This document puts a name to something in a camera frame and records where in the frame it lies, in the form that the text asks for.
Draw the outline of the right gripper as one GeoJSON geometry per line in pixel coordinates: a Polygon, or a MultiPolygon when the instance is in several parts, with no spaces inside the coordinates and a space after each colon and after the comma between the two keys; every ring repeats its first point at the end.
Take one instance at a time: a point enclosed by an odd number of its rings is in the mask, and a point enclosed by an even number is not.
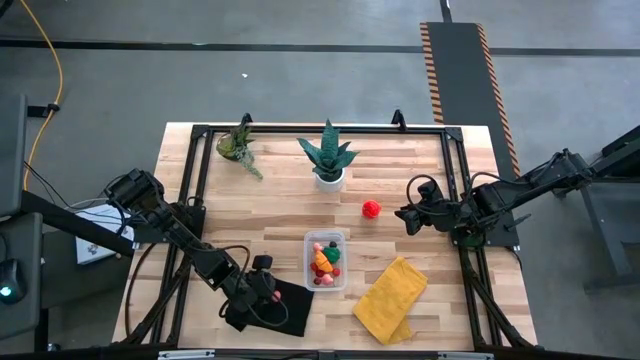
{"type": "Polygon", "coordinates": [[[442,197],[421,200],[418,211],[410,208],[396,210],[394,215],[405,224],[409,236],[416,235],[422,226],[434,227],[440,232],[449,232],[464,225],[468,219],[468,205],[442,197]]]}

